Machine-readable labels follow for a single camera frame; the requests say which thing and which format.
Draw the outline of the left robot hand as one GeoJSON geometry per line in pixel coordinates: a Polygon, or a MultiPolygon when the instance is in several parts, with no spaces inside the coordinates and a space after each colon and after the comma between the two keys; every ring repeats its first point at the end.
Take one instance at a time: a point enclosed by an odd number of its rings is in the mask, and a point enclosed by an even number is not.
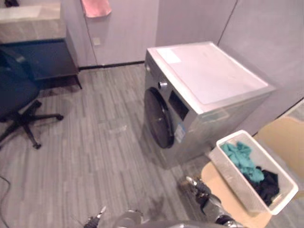
{"type": "Polygon", "coordinates": [[[101,216],[105,213],[107,206],[104,206],[101,211],[94,217],[90,217],[88,221],[84,224],[83,228],[97,228],[101,216]]]}

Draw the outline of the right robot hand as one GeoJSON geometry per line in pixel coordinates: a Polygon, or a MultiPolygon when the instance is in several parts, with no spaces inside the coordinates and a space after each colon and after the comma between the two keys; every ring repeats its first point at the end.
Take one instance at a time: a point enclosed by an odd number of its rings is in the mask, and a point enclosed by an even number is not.
{"type": "Polygon", "coordinates": [[[189,188],[190,192],[195,196],[195,201],[200,206],[204,206],[212,195],[211,189],[201,179],[185,176],[182,184],[189,188]]]}

